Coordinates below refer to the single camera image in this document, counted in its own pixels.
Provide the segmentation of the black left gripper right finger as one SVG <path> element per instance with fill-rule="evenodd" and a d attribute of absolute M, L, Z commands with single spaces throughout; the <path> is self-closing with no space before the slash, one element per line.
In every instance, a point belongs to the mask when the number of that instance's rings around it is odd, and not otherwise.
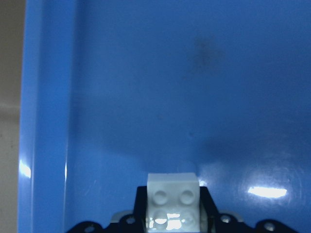
<path fill-rule="evenodd" d="M 295 233 L 296 230 L 273 219 L 258 221 L 250 227 L 230 213 L 221 213 L 207 187 L 200 187 L 200 207 L 206 214 L 203 224 L 206 233 Z"/>

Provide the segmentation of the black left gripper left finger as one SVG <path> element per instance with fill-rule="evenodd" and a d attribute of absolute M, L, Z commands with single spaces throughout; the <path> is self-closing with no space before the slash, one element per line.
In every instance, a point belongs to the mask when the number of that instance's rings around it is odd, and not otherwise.
<path fill-rule="evenodd" d="M 137 188 L 132 213 L 123 214 L 117 222 L 111 222 L 103 228 L 99 223 L 83 221 L 67 233 L 146 233 L 147 186 Z"/>

